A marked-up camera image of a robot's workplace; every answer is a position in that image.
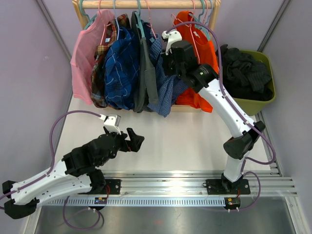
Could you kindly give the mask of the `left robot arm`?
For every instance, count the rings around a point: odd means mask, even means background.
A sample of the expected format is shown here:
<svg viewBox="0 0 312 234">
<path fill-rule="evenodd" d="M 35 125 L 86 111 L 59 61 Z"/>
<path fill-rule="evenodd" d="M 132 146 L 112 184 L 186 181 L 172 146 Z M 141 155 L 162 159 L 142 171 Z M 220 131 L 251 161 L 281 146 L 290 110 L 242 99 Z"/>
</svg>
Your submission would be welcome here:
<svg viewBox="0 0 312 234">
<path fill-rule="evenodd" d="M 4 212 L 12 219 L 20 219 L 65 196 L 106 193 L 107 182 L 100 167 L 118 152 L 138 152 L 144 140 L 132 128 L 120 134 L 106 131 L 74 148 L 52 168 L 21 182 L 4 182 L 2 191 L 9 199 L 4 203 Z"/>
</svg>

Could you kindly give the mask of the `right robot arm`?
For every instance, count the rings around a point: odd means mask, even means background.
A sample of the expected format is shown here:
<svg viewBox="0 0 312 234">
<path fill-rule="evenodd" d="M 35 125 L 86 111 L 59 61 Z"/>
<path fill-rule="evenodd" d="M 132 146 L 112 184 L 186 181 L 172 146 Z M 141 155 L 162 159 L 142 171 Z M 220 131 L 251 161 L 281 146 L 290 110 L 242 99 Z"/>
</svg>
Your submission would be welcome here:
<svg viewBox="0 0 312 234">
<path fill-rule="evenodd" d="M 168 42 L 162 53 L 165 74 L 178 76 L 189 88 L 209 102 L 228 127 L 231 138 L 223 144 L 228 155 L 221 179 L 214 189 L 232 194 L 242 186 L 244 160 L 265 129 L 262 121 L 253 119 L 236 104 L 220 84 L 220 78 L 208 64 L 199 64 L 193 46 L 186 40 Z"/>
</svg>

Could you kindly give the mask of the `pink hanger of check shirt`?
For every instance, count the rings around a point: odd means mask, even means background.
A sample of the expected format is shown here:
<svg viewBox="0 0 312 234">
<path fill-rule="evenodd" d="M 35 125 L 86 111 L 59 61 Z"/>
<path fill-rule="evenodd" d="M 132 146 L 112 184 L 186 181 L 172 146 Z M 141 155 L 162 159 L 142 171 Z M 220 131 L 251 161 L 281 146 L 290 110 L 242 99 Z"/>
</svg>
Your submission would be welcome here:
<svg viewBox="0 0 312 234">
<path fill-rule="evenodd" d="M 150 25 L 151 31 L 153 33 L 154 39 L 157 39 L 156 33 L 154 31 L 154 28 L 153 28 L 153 24 L 152 24 L 152 14 L 151 14 L 151 9 L 150 9 L 150 5 L 149 5 L 148 0 L 145 0 L 145 3 L 147 5 L 148 14 L 149 14 L 149 25 Z"/>
</svg>

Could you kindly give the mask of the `blue small-check shirt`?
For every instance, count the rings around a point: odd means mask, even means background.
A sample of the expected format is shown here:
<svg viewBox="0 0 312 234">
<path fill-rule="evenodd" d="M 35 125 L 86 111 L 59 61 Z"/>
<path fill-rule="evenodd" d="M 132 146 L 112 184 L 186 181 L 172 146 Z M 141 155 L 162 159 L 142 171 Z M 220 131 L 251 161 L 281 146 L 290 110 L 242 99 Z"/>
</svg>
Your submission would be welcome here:
<svg viewBox="0 0 312 234">
<path fill-rule="evenodd" d="M 158 104 L 149 103 L 147 107 L 158 113 L 160 116 L 167 117 L 178 96 L 185 92 L 188 86 L 178 76 L 165 75 L 162 67 L 162 44 L 160 42 L 159 34 L 154 34 L 151 30 L 150 24 L 147 22 L 143 23 L 143 30 L 150 51 L 149 57 L 156 72 L 156 87 L 158 94 Z"/>
</svg>

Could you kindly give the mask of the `dark pinstriped shirt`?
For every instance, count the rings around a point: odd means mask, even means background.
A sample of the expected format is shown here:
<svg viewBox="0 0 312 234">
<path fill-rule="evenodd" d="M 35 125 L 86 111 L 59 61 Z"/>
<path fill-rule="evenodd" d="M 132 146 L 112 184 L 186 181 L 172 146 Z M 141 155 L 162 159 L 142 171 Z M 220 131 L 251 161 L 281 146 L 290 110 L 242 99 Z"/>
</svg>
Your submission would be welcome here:
<svg viewBox="0 0 312 234">
<path fill-rule="evenodd" d="M 223 83 L 230 83 L 238 88 L 251 88 L 253 92 L 263 94 L 265 85 L 272 79 L 266 65 L 257 61 L 251 54 L 238 48 L 220 47 Z"/>
</svg>

